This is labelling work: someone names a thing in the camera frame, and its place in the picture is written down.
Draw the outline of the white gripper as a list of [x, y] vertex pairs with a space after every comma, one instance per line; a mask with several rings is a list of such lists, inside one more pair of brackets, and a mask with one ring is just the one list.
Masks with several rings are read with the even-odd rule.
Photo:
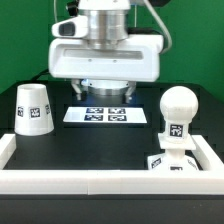
[[91, 49], [83, 39], [55, 39], [49, 49], [49, 72], [70, 78], [78, 101], [83, 89], [79, 79], [130, 81], [125, 102], [132, 100], [136, 82], [154, 82], [159, 77], [161, 35], [130, 35], [114, 50]]

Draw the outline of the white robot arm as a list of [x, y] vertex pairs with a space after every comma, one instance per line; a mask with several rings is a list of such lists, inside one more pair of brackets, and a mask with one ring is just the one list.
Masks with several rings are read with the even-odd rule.
[[[133, 4], [148, 8], [159, 34], [127, 26]], [[53, 77], [71, 81], [78, 98], [87, 90], [130, 101], [138, 82], [157, 80], [172, 38], [149, 0], [78, 0], [67, 7], [71, 17], [52, 26], [48, 65]]]

